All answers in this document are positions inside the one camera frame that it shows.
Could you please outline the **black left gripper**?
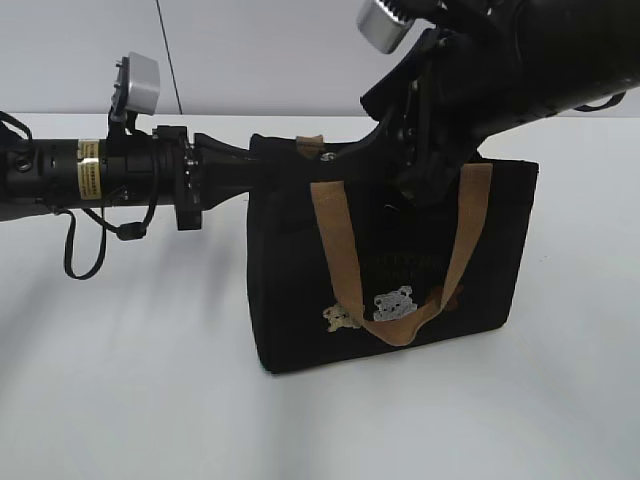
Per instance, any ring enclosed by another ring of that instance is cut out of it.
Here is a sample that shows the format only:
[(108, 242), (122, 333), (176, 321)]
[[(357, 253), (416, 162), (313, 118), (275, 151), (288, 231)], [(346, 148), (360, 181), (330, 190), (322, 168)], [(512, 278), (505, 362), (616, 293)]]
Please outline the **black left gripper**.
[[(384, 184), (399, 173), (398, 156), (378, 129), (359, 141), (325, 143), (309, 155), (298, 150), (294, 139), (254, 134), (247, 151), (203, 133), (189, 138), (183, 126), (161, 125), (153, 131), (153, 147), (159, 161), (159, 202), (174, 207), (180, 231), (200, 230), (205, 211), (259, 185)], [(321, 161), (325, 152), (336, 158)]]

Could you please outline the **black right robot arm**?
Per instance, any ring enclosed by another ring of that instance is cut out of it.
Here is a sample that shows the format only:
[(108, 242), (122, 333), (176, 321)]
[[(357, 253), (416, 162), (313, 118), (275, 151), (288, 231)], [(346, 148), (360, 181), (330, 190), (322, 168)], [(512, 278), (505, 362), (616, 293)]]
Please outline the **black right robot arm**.
[(635, 1), (367, 1), (361, 35), (392, 53), (426, 29), (361, 99), (397, 144), (397, 187), (441, 198), (490, 136), (618, 105), (639, 85)]

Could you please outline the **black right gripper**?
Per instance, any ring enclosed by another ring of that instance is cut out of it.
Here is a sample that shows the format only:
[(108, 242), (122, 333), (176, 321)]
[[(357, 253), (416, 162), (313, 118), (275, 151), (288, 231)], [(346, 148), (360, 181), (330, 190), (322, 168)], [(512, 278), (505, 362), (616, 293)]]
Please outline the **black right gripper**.
[(437, 205), (459, 188), (462, 170), (479, 142), (454, 125), (444, 93), (451, 67), (480, 44), (467, 34), (429, 28), (408, 53), (360, 97), (378, 123), (368, 146), (381, 176), (359, 183), (359, 194), (379, 202)]

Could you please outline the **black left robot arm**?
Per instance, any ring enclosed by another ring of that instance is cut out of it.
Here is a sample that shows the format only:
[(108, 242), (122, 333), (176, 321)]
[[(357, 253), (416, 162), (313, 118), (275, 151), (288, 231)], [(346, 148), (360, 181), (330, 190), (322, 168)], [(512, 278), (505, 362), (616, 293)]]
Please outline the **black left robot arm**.
[(325, 181), (388, 183), (400, 172), (385, 123), (356, 142), (255, 134), (248, 148), (181, 125), (146, 133), (112, 122), (104, 138), (36, 139), (10, 116), (1, 123), (2, 221), (171, 205), (178, 229), (198, 230), (203, 212), (244, 193)]

